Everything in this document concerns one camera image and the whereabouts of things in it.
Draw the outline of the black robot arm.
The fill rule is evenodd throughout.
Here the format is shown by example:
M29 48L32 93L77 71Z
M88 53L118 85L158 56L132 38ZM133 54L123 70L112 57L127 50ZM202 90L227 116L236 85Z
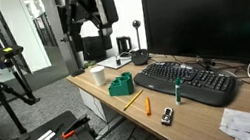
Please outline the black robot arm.
M82 52L85 61L102 61L107 58L106 52L112 48L112 25L118 21L114 0L64 0L58 5L64 37L72 52ZM82 24L90 21L98 31L97 36L81 36Z

